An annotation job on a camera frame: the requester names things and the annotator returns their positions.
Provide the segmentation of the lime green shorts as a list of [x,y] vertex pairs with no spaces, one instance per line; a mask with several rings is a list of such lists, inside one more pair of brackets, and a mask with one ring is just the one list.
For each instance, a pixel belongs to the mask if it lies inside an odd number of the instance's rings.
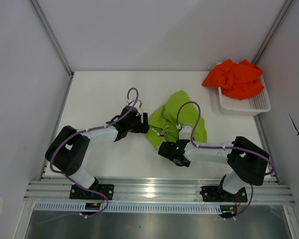
[[194,126],[198,118],[198,110],[187,92],[181,90],[172,94],[167,102],[154,111],[148,118],[149,131],[147,140],[155,150],[158,150],[165,141],[176,142],[179,140],[177,125]]

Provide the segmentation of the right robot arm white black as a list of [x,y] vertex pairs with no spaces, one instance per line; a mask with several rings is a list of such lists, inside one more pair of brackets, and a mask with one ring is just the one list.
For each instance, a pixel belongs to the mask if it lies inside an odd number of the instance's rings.
[[245,137],[234,141],[199,144],[189,139],[163,142],[158,154],[179,167],[194,162],[214,162],[229,165],[232,171],[222,177],[218,186],[202,186],[200,195],[205,202],[247,202],[246,186],[262,186],[269,155]]

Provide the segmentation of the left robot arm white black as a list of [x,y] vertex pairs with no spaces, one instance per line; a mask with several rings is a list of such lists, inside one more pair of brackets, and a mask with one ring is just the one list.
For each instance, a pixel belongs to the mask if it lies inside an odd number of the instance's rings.
[[130,132],[145,134],[148,130],[148,114],[141,113],[137,107],[125,106],[120,115],[114,116],[104,126],[81,131],[69,125],[63,127],[48,147],[45,159],[55,171],[81,188],[85,198],[93,199],[98,194],[98,180],[83,166],[90,144],[117,142]]

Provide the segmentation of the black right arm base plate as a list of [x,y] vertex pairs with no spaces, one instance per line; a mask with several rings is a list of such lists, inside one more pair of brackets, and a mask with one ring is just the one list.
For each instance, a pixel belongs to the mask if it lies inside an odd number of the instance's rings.
[[220,189],[218,186],[202,186],[199,193],[204,202],[248,202],[245,187],[241,188],[236,194],[231,194]]

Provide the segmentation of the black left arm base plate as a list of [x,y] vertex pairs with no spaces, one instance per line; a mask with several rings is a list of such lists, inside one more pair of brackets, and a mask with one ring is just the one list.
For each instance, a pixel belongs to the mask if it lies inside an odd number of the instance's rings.
[[108,200],[113,199],[114,184],[99,183],[96,179],[95,182],[87,190],[74,184],[71,186],[69,198],[73,200]]

